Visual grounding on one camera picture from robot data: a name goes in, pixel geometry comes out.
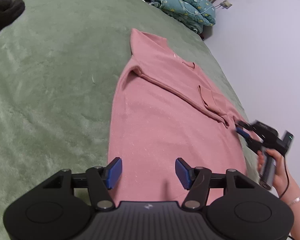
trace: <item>pink shirt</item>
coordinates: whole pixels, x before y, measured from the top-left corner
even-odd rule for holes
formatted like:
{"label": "pink shirt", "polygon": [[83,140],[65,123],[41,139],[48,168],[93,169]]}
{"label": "pink shirt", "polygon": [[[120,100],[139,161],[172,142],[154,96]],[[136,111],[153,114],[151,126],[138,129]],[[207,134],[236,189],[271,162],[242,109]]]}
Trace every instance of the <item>pink shirt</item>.
{"label": "pink shirt", "polygon": [[[182,203],[187,191],[175,174],[182,157],[190,166],[215,173],[246,173],[235,121],[243,120],[229,100],[193,62],[165,38],[132,29],[132,57],[114,95],[108,161],[121,157],[122,176],[112,197],[119,203]],[[223,195],[210,191],[208,204]]]}

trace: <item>blue gripper pad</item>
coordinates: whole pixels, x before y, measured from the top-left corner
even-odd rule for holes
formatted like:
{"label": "blue gripper pad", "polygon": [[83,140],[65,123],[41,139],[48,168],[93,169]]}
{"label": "blue gripper pad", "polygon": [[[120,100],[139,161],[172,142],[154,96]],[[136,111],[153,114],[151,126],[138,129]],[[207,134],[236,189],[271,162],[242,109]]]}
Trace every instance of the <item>blue gripper pad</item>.
{"label": "blue gripper pad", "polygon": [[250,136],[250,134],[248,134],[247,132],[245,132],[244,130],[242,130],[241,128],[239,128],[239,127],[236,127],[235,128],[235,131],[238,133],[238,134],[240,134],[243,138],[245,138],[245,139],[250,139],[251,138],[251,136]]}
{"label": "blue gripper pad", "polygon": [[189,171],[182,165],[182,163],[176,159],[175,164],[176,175],[183,185],[184,189],[190,190],[192,181],[190,179]]}
{"label": "blue gripper pad", "polygon": [[113,189],[122,173],[122,159],[119,159],[109,170],[108,178],[106,179],[107,189]]}

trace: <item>green blanket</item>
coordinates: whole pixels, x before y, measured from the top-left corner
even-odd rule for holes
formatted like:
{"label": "green blanket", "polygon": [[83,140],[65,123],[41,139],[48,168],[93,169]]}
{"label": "green blanket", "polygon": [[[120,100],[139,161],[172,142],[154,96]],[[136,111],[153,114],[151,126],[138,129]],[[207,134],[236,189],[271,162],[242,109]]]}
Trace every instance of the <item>green blanket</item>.
{"label": "green blanket", "polygon": [[[242,106],[200,37],[142,0],[24,0],[0,32],[0,240],[9,203],[61,168],[105,165],[111,106],[130,30],[154,33]],[[255,157],[245,150],[250,176]]]}

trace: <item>plug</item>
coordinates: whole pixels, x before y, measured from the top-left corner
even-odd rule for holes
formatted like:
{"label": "plug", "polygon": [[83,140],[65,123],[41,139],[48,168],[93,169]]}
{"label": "plug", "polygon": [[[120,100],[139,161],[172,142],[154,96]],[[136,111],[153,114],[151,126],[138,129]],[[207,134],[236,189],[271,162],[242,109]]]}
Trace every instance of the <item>plug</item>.
{"label": "plug", "polygon": [[220,5],[226,9],[229,9],[232,6],[232,4],[228,2],[228,0],[224,0],[223,2],[220,3]]}

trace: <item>black cable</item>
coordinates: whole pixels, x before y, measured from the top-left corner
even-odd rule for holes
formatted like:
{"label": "black cable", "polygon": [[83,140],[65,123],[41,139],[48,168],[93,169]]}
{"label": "black cable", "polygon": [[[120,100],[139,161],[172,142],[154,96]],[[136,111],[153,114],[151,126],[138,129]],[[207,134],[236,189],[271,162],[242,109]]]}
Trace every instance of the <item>black cable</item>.
{"label": "black cable", "polygon": [[287,172],[286,159],[285,159],[285,158],[284,158],[284,170],[285,170],[285,172],[286,172],[286,176],[287,176],[288,183],[287,183],[286,189],[285,189],[284,192],[279,196],[279,198],[282,198],[283,195],[287,192],[288,187],[289,187],[289,184],[290,184],[290,181],[289,181],[289,175],[288,175],[288,172]]}

